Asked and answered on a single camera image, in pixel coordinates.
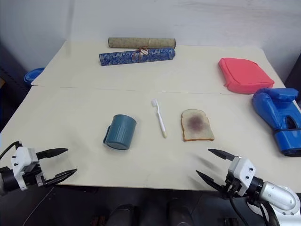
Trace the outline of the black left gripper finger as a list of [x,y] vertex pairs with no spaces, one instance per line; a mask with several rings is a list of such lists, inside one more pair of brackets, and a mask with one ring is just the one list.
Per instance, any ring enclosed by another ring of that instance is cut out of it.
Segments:
[[68,151],[68,148],[54,148],[36,153],[38,159],[52,158]]
[[44,187],[55,186],[55,185],[65,181],[70,176],[72,176],[77,170],[78,169],[71,169],[71,170],[67,170],[62,173],[56,174],[54,178],[45,180],[43,186]]

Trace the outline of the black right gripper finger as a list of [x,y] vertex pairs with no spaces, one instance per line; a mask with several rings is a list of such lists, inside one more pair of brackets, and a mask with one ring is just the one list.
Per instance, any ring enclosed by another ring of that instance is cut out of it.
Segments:
[[214,180],[207,176],[206,174],[196,170],[196,173],[212,188],[214,188],[215,190],[219,191],[219,192],[223,192],[223,186],[218,185],[217,183],[214,182]]
[[214,155],[216,155],[224,160],[233,161],[235,158],[239,158],[239,156],[235,156],[235,155],[228,153],[226,151],[223,151],[223,150],[209,148],[208,151],[210,151]]

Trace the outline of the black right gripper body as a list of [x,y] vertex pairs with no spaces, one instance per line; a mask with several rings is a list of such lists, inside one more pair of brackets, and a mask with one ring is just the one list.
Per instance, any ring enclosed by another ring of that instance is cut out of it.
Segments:
[[245,197],[245,194],[238,194],[241,187],[241,182],[234,178],[232,174],[228,173],[226,176],[225,185],[222,186],[222,197]]

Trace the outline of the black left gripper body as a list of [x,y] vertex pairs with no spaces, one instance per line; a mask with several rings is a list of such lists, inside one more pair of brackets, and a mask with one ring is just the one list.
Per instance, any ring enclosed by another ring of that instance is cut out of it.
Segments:
[[26,163],[23,168],[23,179],[26,186],[38,185],[38,187],[46,186],[46,180],[40,166],[40,159],[46,158],[45,153],[37,153],[37,157],[31,157],[30,162]]

